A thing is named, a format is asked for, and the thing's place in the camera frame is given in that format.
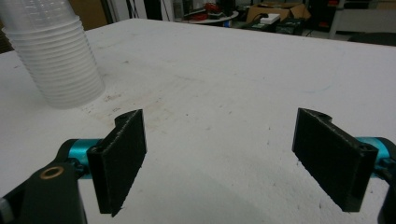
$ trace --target cable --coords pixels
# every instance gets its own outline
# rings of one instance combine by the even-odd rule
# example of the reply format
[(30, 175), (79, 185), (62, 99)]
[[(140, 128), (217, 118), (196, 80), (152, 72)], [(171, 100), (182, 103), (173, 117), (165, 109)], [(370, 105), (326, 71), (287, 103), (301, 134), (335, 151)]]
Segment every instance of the cable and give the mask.
[(168, 18), (168, 21), (170, 21), (170, 20), (169, 20), (169, 15), (168, 15), (168, 9), (166, 9), (166, 4), (165, 4), (164, 1), (163, 1), (163, 7), (165, 8), (166, 17)]
[(134, 1), (134, 9), (132, 9), (132, 4), (131, 4), (130, 0), (126, 0), (126, 6), (128, 8), (129, 19), (139, 18), (139, 14), (137, 13), (137, 8), (136, 8), (136, 2), (135, 1)]
[(126, 0), (126, 6), (128, 8), (129, 19), (131, 19), (132, 18), (132, 5), (131, 5), (131, 2), (129, 0)]
[(134, 1), (134, 17), (139, 18), (139, 13), (137, 12), (136, 2)]

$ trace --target clear plastic cup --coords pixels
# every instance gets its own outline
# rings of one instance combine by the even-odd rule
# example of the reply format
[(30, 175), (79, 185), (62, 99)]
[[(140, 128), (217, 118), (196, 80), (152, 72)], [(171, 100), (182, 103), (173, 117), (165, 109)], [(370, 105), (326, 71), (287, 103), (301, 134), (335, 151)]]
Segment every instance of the clear plastic cup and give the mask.
[(28, 53), (20, 53), (17, 51), (17, 53), (20, 54), (23, 57), (23, 59), (26, 59), (26, 60), (37, 59), (37, 58), (38, 59), (51, 59), (51, 58), (55, 58), (55, 57), (59, 57), (59, 56), (63, 56), (63, 55), (75, 52), (76, 50), (81, 49), (81, 48), (85, 48), (85, 46), (87, 46), (87, 44), (88, 43), (84, 41), (84, 42), (81, 42), (80, 44), (75, 45), (73, 47), (64, 48), (61, 51), (56, 51), (53, 53), (43, 53), (42, 51), (40, 51), (38, 53), (31, 52), (31, 51), (28, 51)]
[(22, 58), (21, 60), (26, 64), (32, 65), (33, 67), (55, 67), (70, 62), (75, 62), (90, 56), (91, 56), (91, 52), (88, 49), (78, 49), (75, 52), (71, 52), (69, 54), (65, 54), (59, 57), (54, 57), (51, 59), (40, 59), (36, 57), (34, 59)]
[(38, 43), (31, 44), (26, 41), (16, 41), (13, 39), (9, 39), (9, 42), (11, 43), (12, 47), (15, 47), (16, 49), (42, 50), (42, 49), (56, 48), (56, 47), (66, 44), (66, 43), (74, 42), (81, 38), (85, 38), (84, 33), (77, 32), (75, 34), (68, 36), (67, 38), (57, 40), (57, 41), (47, 41), (47, 42), (40, 41)]
[(18, 46), (30, 46), (30, 45), (39, 45), (39, 44), (48, 44), (48, 43), (55, 43), (59, 41), (63, 41), (67, 38), (70, 38), (75, 35), (83, 34), (84, 30), (81, 26), (76, 27), (73, 30), (65, 32), (61, 35), (52, 35), (52, 36), (45, 36), (36, 39), (14, 39), (7, 35), (7, 38), (12, 42), (14, 45)]
[(0, 0), (4, 32), (49, 105), (71, 108), (105, 84), (68, 0)]
[(39, 72), (32, 72), (31, 77), (37, 82), (51, 82), (53, 80), (67, 80), (71, 77), (84, 77), (86, 74), (95, 71), (95, 64), (91, 64), (89, 66), (82, 67), (77, 71), (70, 73), (56, 73), (56, 74), (43, 74)]
[(96, 97), (98, 97), (100, 94), (102, 94), (102, 92), (105, 89), (87, 89), (84, 92), (81, 92), (79, 94), (79, 97), (77, 98), (77, 100), (75, 99), (54, 99), (52, 97), (47, 97), (44, 96), (44, 99), (47, 101), (47, 103), (49, 105), (52, 105), (53, 107), (56, 108), (60, 108), (60, 109), (66, 109), (66, 108), (70, 108), (74, 105), (79, 106), (79, 105), (85, 105), (86, 102), (90, 102), (93, 99), (95, 99)]
[(23, 40), (23, 39), (38, 39), (47, 36), (53, 35), (62, 35), (67, 33), (71, 30), (76, 29), (77, 27), (82, 27), (82, 23), (79, 20), (79, 17), (76, 16), (72, 21), (66, 22), (57, 26), (52, 26), (48, 29), (41, 29), (38, 31), (31, 31), (31, 32), (10, 32), (6, 28), (3, 28), (2, 31), (6, 34), (8, 38), (15, 39), (15, 40)]
[(41, 76), (69, 76), (72, 75), (72, 73), (79, 71), (80, 69), (91, 66), (91, 65), (96, 65), (96, 61), (93, 60), (92, 58), (86, 58), (81, 60), (78, 63), (74, 63), (73, 66), (65, 65), (65, 66), (59, 66), (57, 68), (52, 68), (52, 69), (32, 69), (30, 67), (27, 67), (27, 70), (32, 74), (41, 74)]
[(88, 61), (79, 61), (76, 63), (72, 63), (72, 64), (64, 64), (64, 65), (60, 65), (57, 67), (52, 67), (51, 69), (48, 69), (48, 67), (30, 67), (29, 64), (26, 64), (25, 66), (28, 68), (27, 70), (33, 73), (42, 73), (42, 74), (50, 74), (52, 73), (53, 75), (56, 75), (58, 73), (61, 72), (68, 72), (69, 70), (71, 70), (72, 68), (76, 67), (76, 66), (80, 66), (80, 65), (84, 65), (87, 66), (87, 64), (89, 63), (94, 63), (94, 60), (88, 58)]
[(10, 32), (46, 29), (75, 17), (67, 0), (0, 1), (0, 19)]
[(86, 46), (89, 45), (88, 41), (86, 38), (80, 38), (74, 42), (71, 43), (62, 43), (62, 45), (57, 46), (57, 47), (52, 47), (48, 49), (15, 49), (20, 55), (26, 55), (30, 57), (35, 57), (35, 56), (47, 56), (50, 54), (62, 54), (64, 50), (71, 49), (77, 46)]

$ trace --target white tabletop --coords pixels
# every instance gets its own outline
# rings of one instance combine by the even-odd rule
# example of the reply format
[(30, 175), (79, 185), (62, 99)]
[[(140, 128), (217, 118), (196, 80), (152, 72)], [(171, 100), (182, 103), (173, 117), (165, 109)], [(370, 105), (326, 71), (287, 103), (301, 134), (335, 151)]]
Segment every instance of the white tabletop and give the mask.
[(65, 140), (105, 137), (143, 108), (148, 154), (120, 213), (89, 223), (376, 223), (388, 185), (343, 213), (291, 152), (298, 107), (396, 142), (396, 48), (164, 21), (87, 32), (106, 92), (49, 107), (15, 52), (0, 55), (0, 195)]

